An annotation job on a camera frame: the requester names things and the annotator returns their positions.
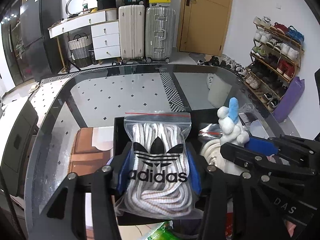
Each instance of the purple bag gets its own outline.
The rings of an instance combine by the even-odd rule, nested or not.
[[[281,123],[288,117],[302,93],[304,92],[304,79],[300,80],[299,77],[295,77],[288,90],[284,94],[277,108],[273,111],[273,116],[278,123]]]

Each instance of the wooden door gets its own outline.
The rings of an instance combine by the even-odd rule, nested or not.
[[[220,56],[231,5],[232,0],[181,0],[179,51]]]

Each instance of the white suitcase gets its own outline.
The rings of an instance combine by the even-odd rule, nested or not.
[[[144,57],[144,5],[119,8],[119,35],[122,59]]]

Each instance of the glass table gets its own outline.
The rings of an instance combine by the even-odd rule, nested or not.
[[[213,75],[208,89],[208,74]],[[90,70],[71,78],[53,101],[36,137],[25,182],[28,231],[68,173],[77,131],[114,125],[126,112],[191,111],[228,106],[236,97],[268,136],[282,129],[270,112],[226,69],[200,65],[124,65]]]

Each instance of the blue plush ear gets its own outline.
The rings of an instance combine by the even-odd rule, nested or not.
[[[231,120],[236,124],[238,123],[238,111],[239,111],[239,104],[238,104],[238,99],[236,98],[231,98],[229,101],[229,117]]]

